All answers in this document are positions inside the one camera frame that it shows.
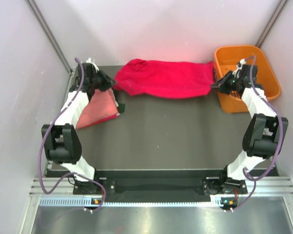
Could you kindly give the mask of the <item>crimson red t shirt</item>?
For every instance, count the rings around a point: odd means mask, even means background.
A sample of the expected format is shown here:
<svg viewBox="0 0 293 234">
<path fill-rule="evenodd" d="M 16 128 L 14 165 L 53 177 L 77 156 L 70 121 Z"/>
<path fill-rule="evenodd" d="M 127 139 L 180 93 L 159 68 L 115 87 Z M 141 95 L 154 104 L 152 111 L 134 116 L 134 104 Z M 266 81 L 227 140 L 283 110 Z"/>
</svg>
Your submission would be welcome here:
<svg viewBox="0 0 293 234">
<path fill-rule="evenodd" d="M 130 96 L 185 99 L 207 95 L 213 83 L 213 62 L 167 62 L 133 59 L 116 74 L 115 90 Z"/>
</svg>

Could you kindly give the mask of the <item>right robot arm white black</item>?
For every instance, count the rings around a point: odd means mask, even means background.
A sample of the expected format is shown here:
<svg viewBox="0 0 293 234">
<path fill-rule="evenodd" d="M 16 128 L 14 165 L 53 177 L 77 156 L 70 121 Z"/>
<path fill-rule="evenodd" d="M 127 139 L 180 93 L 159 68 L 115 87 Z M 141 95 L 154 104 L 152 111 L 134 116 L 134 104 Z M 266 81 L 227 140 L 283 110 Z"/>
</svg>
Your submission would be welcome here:
<svg viewBox="0 0 293 234">
<path fill-rule="evenodd" d="M 288 120 L 277 114 L 263 87 L 256 83 L 256 75 L 257 67 L 241 60 L 234 71 L 228 71 L 211 85 L 223 94 L 237 92 L 251 116 L 242 140 L 242 152 L 223 169 L 217 182 L 224 193 L 240 189 L 255 166 L 279 155 L 288 127 Z"/>
</svg>

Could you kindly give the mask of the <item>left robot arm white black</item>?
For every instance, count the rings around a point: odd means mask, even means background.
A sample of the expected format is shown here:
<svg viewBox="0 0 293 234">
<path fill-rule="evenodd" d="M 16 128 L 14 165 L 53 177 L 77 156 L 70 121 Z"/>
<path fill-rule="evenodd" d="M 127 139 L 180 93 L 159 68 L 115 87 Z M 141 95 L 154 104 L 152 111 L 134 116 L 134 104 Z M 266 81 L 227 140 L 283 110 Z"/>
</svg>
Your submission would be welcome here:
<svg viewBox="0 0 293 234">
<path fill-rule="evenodd" d="M 75 194 L 104 194 L 96 169 L 83 157 L 77 130 L 118 117 L 125 109 L 119 104 L 110 78 L 89 58 L 78 62 L 73 83 L 59 115 L 42 126 L 40 154 L 69 171 Z"/>
</svg>

